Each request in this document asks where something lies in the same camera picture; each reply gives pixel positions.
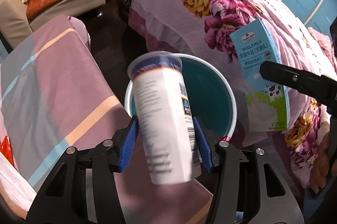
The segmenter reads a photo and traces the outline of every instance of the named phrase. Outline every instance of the dark floor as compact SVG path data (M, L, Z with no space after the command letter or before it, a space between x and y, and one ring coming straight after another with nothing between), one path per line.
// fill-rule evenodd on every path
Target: dark floor
M91 53L107 83L124 104L130 62L147 53L145 39L128 27L118 16L117 3L107 1L100 8L103 15L85 14L79 17L91 37Z

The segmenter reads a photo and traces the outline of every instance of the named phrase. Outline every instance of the white plastic cup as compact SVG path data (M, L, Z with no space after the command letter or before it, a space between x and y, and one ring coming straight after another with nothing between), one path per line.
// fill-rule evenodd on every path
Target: white plastic cup
M169 52L146 53L128 67L152 183L172 185L201 174L182 62Z

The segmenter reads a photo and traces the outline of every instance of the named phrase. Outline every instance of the whole milk carton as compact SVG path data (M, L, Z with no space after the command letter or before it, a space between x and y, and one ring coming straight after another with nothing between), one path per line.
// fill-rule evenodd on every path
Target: whole milk carton
M286 87L264 80L260 64L281 59L269 31L259 19L230 35L240 61L248 108L249 131L282 131L288 129L289 99Z

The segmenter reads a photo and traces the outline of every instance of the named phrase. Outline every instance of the red bag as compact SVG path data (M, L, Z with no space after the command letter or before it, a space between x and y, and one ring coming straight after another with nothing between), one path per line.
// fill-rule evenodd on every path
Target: red bag
M0 145L0 152L7 158L7 160L14 166L14 159L12 153L11 143L9 141L9 137L5 136L5 139Z

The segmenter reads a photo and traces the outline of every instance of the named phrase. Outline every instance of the barcode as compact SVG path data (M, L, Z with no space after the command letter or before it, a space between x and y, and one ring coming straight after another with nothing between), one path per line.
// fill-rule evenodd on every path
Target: barcode
M200 164L199 160L199 153L198 153L198 145L197 141L195 139L195 131L194 128L187 128L188 137L190 139L190 145L191 145L191 151L192 151L192 162L194 166L197 166Z
M183 84L179 83L179 86L180 86L180 92L182 95L184 96L187 96L187 93L186 93L186 88Z

